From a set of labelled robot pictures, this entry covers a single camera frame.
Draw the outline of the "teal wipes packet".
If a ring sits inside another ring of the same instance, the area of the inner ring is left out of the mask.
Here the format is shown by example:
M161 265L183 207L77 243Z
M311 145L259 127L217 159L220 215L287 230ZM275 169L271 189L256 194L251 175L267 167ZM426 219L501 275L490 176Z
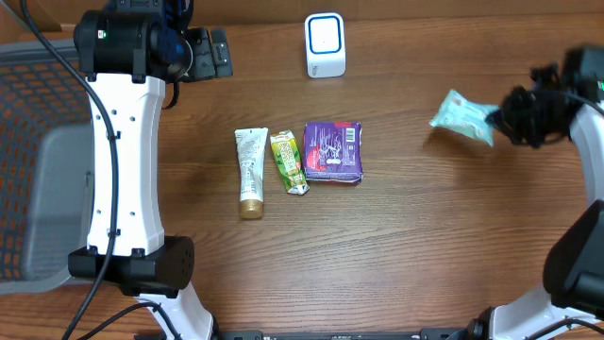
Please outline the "teal wipes packet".
M430 121L433 128L445 128L465 137L494 146L494 129L486 122L498 106L468 101L460 93L450 90L438 112Z

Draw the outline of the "white tube gold cap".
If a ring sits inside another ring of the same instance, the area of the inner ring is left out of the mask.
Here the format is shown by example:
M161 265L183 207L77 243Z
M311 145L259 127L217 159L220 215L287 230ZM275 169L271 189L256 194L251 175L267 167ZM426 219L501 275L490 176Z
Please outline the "white tube gold cap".
M237 129L234 135L241 174L241 218L258 219L263 216L263 170L268 128Z

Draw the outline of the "green yellow drink pouch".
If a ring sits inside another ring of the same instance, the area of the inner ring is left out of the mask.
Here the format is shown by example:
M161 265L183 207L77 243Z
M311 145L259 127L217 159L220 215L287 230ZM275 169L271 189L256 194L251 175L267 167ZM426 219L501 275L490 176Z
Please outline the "green yellow drink pouch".
M286 192L291 195L304 195L310 186L303 171L300 151L294 134L290 130L272 134L270 144Z

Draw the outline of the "purple pad package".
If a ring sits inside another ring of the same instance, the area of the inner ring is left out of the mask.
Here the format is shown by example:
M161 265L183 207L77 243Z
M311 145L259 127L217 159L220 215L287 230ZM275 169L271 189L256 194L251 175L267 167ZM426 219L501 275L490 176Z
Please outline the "purple pad package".
M308 122L303 152L307 180L359 184L361 135L360 122Z

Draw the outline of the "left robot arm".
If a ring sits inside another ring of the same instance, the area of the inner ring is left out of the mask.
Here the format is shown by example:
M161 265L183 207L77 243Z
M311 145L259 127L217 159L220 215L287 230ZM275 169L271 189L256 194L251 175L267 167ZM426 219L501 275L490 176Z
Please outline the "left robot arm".
M164 339L215 339L215 317L194 291L194 245L169 236L158 202L158 137L168 84L211 78L209 33L190 28L190 1L114 1L75 27L91 101L93 205L84 247L68 258L78 279L134 297Z

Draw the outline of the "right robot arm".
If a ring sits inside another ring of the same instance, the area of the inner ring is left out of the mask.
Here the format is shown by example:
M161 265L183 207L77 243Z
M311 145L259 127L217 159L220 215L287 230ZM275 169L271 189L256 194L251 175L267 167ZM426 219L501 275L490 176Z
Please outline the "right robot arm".
M603 49L569 49L562 68L531 71L532 89L516 87L486 121L515 145L538 148L557 134L579 152L588 208L552 247L539 286L485 310L460 339L551 339L603 320Z

